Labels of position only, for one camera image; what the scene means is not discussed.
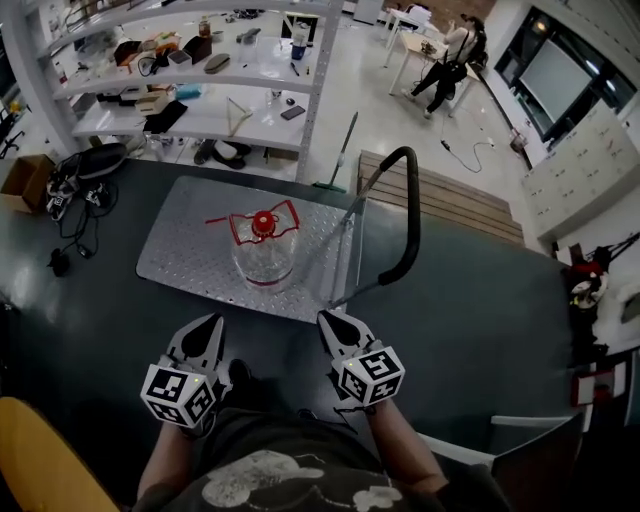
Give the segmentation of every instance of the yellow chair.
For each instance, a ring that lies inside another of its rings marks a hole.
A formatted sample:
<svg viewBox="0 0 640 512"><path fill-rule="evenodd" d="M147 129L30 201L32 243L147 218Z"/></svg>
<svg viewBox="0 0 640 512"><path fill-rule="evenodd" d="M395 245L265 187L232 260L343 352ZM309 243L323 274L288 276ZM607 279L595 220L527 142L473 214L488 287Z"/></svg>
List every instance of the yellow chair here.
<svg viewBox="0 0 640 512"><path fill-rule="evenodd" d="M118 512L93 474L24 402L0 398L0 471L29 512Z"/></svg>

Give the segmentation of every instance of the box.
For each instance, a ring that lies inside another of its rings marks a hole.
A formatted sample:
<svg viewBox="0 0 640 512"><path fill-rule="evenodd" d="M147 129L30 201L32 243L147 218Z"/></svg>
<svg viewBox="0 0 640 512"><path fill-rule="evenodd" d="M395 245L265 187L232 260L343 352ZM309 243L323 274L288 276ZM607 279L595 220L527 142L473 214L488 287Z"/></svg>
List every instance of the box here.
<svg viewBox="0 0 640 512"><path fill-rule="evenodd" d="M42 211L45 205L47 180L55 169L46 155L16 158L0 189L5 204L25 213Z"/></svg>

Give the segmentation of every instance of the person's arm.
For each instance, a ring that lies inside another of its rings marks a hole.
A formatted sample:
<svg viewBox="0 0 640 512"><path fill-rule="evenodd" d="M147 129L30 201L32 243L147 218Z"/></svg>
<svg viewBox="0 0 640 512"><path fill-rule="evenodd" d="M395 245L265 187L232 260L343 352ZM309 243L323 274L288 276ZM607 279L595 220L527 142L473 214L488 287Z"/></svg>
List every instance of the person's arm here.
<svg viewBox="0 0 640 512"><path fill-rule="evenodd" d="M369 427L382 463L394 479L417 492L433 494L448 482L433 453L392 400L376 404Z"/></svg>
<svg viewBox="0 0 640 512"><path fill-rule="evenodd" d="M138 485L138 499L156 484L181 492L190 483L193 442L175 425L163 423L158 441Z"/></svg>
<svg viewBox="0 0 640 512"><path fill-rule="evenodd" d="M467 34L469 33L467 29L464 27L456 28L455 30L453 30L454 28L455 28L455 25L452 22L451 25L449 26L449 32L447 32L447 35L444 36L445 44L451 45L453 43L457 43L458 41L462 42L464 41L464 38L467 37Z"/></svg>

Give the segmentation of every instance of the diamond plate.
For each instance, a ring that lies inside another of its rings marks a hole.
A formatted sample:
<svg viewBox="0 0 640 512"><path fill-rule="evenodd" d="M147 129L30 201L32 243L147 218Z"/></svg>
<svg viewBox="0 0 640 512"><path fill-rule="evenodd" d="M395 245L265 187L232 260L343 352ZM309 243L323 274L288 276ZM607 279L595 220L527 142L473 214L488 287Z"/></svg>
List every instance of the diamond plate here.
<svg viewBox="0 0 640 512"><path fill-rule="evenodd" d="M229 223L205 221L268 210L284 199L291 199L300 218L289 285L277 294L248 288L231 257ZM158 213L136 272L209 299L315 323L318 311L344 294L353 238L352 226L340 223L345 213L289 196L182 176Z"/></svg>

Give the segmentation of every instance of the wooden board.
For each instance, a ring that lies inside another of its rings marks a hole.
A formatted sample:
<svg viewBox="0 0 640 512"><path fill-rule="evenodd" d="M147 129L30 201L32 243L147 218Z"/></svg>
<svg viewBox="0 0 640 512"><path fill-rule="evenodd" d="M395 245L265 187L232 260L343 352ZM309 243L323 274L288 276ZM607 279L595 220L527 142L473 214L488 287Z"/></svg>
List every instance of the wooden board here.
<svg viewBox="0 0 640 512"><path fill-rule="evenodd" d="M358 190L375 172L383 157L362 151L358 173ZM393 165L369 192L369 198L407 207L406 164ZM524 245L522 228L511 217L509 204L486 192L420 169L420 211L498 237L509 243Z"/></svg>
<svg viewBox="0 0 640 512"><path fill-rule="evenodd" d="M369 151L362 151L360 153L361 163L373 165L376 168L378 167L378 165L382 160L383 158L380 155L376 155L375 153L370 153ZM395 173L399 173L403 176L406 176L407 164L402 161L398 162L393 166L391 166L389 171L393 171ZM422 167L420 167L419 178L421 182L428 183L430 185L436 185L439 187L445 187L453 192L457 192L460 195L469 197L470 199L475 199L476 201L480 201L486 204L487 206L492 206L493 208L504 211L509 215L511 215L509 203L507 203L505 200L492 196L491 194L487 194L482 190L478 190L473 187L470 187L465 183L461 183L452 178L448 178L446 176L442 176L441 174L428 171L426 169L423 169Z"/></svg>

